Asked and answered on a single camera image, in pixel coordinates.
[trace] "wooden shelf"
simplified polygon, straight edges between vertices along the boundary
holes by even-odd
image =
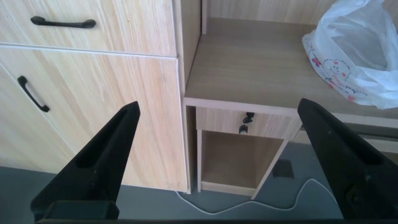
[[[185,104],[229,110],[247,110],[249,105],[253,112],[280,108],[292,114],[301,98],[308,98],[334,114],[345,115],[344,122],[398,128],[398,109],[357,105],[316,74],[302,45],[302,37],[314,28],[209,18],[207,34],[201,37],[193,63]]]
[[[201,139],[198,139],[202,141],[201,188],[232,194],[254,194],[283,142],[281,139],[201,132]]]

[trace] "desk drawer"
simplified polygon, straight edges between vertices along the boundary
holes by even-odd
[[[245,117],[245,111],[197,107],[197,129],[239,134]],[[293,139],[302,125],[298,116],[255,113],[252,120],[247,135],[267,138]]]
[[[96,22],[90,29],[38,26]],[[0,0],[0,42],[175,56],[171,0]]]

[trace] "plastic bag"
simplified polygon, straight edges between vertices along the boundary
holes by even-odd
[[[398,107],[398,35],[384,0],[339,0],[303,37],[314,69],[346,99]]]

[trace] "gray floor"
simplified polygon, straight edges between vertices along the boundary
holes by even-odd
[[[289,144],[281,155],[292,161],[295,179],[270,177],[256,201],[279,208],[290,208],[296,195],[309,178],[329,188],[316,155],[310,146]],[[53,174],[0,167],[0,223],[32,223],[29,210],[32,198],[53,177]],[[249,197],[196,190],[184,198],[208,212],[218,212],[250,200]],[[122,186],[117,205],[122,219],[256,219],[291,220],[342,218],[341,212],[325,189],[310,182],[302,190],[297,206],[289,211],[247,204],[219,215],[199,212],[177,197],[175,192]]]

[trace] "black handle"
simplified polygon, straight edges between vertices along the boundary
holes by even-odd
[[[27,79],[25,78],[25,76],[20,76],[18,78],[18,83],[19,85],[22,87],[22,89],[25,91],[26,95],[29,96],[29,98],[33,101],[33,103],[35,103],[35,105],[42,110],[43,112],[49,112],[50,108],[46,105],[40,106],[39,103],[35,100],[35,98],[33,98],[33,96],[29,93],[29,91],[26,88],[26,83],[27,83]]]
[[[30,21],[32,21],[33,24],[38,26],[62,26],[62,27],[74,27],[74,28],[83,28],[83,29],[93,28],[96,24],[96,22],[92,19],[88,19],[84,22],[49,22],[40,16],[34,16],[30,18]]]

